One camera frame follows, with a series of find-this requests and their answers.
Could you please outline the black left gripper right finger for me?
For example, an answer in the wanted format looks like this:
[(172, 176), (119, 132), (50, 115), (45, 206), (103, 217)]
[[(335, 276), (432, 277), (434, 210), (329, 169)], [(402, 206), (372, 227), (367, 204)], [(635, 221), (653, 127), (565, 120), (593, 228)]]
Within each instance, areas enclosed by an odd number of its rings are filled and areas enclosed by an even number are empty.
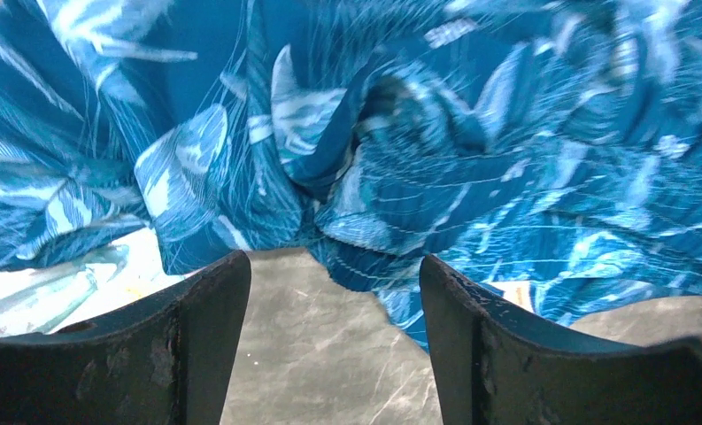
[(587, 335), (433, 256), (420, 290), (446, 424), (702, 424), (702, 336), (639, 347)]

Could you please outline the blue leaf-print shorts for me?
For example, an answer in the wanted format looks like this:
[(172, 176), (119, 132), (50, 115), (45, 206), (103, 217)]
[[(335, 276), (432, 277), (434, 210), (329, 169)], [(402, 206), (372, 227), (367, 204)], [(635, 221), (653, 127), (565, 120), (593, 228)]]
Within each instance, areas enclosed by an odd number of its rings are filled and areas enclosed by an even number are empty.
[(0, 271), (145, 227), (420, 345), (429, 254), (564, 326), (702, 296), (702, 1), (3, 1)]

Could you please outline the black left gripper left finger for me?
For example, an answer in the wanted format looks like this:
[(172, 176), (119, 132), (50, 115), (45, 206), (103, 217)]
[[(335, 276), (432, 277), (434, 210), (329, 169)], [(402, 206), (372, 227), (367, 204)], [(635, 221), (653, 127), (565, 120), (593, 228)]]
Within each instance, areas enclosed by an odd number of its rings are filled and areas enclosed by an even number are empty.
[(219, 423), (250, 288), (235, 251), (56, 333), (0, 338), (0, 424)]

